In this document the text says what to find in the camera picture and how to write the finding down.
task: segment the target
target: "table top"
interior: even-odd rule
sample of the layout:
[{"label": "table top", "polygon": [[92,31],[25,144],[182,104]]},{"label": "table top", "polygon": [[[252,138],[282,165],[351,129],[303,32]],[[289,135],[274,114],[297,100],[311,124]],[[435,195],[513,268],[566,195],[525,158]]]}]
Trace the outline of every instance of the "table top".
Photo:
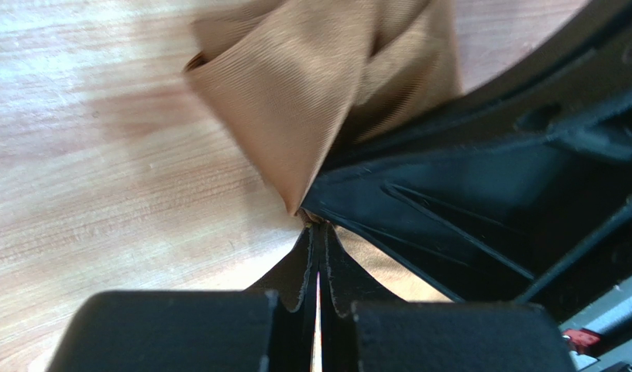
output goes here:
[{"label": "table top", "polygon": [[[78,306],[110,289],[241,289],[299,219],[180,72],[223,1],[0,0],[0,370],[43,370]],[[583,0],[457,0],[465,89],[533,50]],[[443,300],[350,232],[410,300]]]}]

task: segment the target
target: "wooden surface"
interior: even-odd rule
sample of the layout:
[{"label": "wooden surface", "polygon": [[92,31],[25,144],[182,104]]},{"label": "wooden surface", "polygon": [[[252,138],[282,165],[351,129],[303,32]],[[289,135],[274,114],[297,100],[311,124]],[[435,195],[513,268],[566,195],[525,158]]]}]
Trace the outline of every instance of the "wooden surface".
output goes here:
[{"label": "wooden surface", "polygon": [[[43,370],[77,307],[114,288],[239,289],[301,223],[186,89],[215,0],[0,0],[0,370]],[[458,0],[465,86],[582,0]],[[409,299],[442,299],[352,234]]]}]

